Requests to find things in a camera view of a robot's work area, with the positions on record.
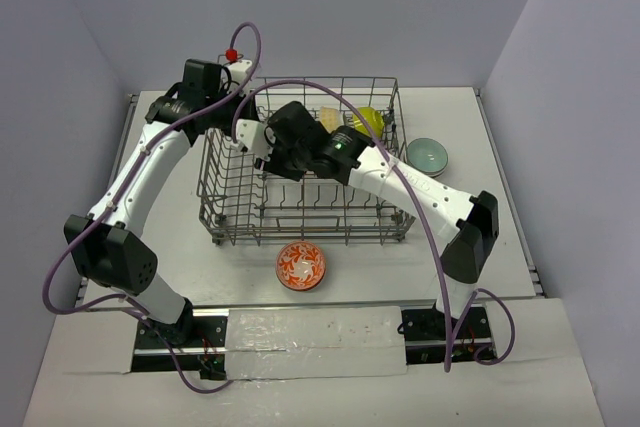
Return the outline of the white bowl yellow flower pattern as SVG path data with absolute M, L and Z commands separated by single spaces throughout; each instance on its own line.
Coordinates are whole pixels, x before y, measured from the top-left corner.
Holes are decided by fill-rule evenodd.
M 343 126 L 345 122 L 343 113 L 339 109 L 325 106 L 319 109 L 318 120 L 329 133 Z

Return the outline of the orange floral patterned bowl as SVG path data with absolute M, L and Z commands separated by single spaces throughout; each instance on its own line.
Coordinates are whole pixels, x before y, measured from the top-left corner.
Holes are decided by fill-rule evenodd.
M 276 276 L 289 290 L 305 292 L 317 287 L 327 269 L 323 251 L 314 243 L 295 241 L 285 245 L 276 258 Z

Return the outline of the teal patterned bowl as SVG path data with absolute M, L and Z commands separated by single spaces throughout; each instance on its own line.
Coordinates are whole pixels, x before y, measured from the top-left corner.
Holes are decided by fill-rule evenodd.
M 445 147 L 431 138 L 416 138 L 406 149 L 407 163 L 419 171 L 445 170 L 449 156 Z

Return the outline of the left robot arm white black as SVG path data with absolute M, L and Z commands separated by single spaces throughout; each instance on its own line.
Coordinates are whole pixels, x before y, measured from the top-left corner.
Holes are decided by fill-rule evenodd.
M 182 80 L 150 105 L 138 143 L 107 192 L 86 216 L 72 215 L 64 225 L 80 275 L 126 296 L 173 346 L 193 338 L 193 306 L 158 273 L 158 257 L 141 236 L 166 180 L 198 137 L 211 128 L 231 132 L 254 70 L 250 60 L 187 60 Z

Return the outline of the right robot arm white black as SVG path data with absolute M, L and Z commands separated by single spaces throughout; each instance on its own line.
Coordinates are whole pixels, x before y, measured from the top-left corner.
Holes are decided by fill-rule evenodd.
M 446 243 L 438 256 L 444 285 L 436 301 L 435 329 L 455 338 L 468 327 L 467 305 L 499 235 L 493 194 L 448 187 L 350 126 L 328 131 L 297 101 L 259 124 L 254 137 L 258 144 L 253 151 L 269 173 L 294 181 L 312 173 L 426 221 L 430 233 Z

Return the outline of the white taped cover panel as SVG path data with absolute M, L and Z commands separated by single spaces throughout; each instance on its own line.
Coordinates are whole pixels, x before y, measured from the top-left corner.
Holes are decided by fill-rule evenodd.
M 382 377 L 407 371 L 396 306 L 233 310 L 230 380 Z

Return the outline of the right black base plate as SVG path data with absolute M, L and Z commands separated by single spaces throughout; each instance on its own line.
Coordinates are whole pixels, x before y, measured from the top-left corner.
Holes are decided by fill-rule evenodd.
M 446 339 L 444 315 L 434 307 L 403 308 L 397 332 L 404 337 L 408 365 L 444 362 Z M 452 362 L 496 359 L 486 309 L 472 306 L 456 334 Z

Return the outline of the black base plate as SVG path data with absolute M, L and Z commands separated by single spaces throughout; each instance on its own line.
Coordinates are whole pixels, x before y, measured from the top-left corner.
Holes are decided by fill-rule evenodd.
M 194 315 L 184 331 L 138 322 L 131 371 L 176 371 L 174 355 L 183 372 L 198 373 L 201 380 L 225 381 L 227 325 L 226 315 Z
M 397 332 L 404 337 L 408 365 L 444 362 L 446 339 L 444 315 L 434 307 L 403 308 Z M 496 359 L 486 309 L 472 306 L 456 334 L 452 362 Z

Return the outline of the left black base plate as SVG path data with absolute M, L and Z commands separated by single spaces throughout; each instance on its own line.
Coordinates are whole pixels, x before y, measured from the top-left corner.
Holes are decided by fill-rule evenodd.
M 183 372 L 198 373 L 201 380 L 225 381 L 227 325 L 226 315 L 194 315 L 184 331 L 138 322 L 131 371 L 176 371 L 174 355 Z

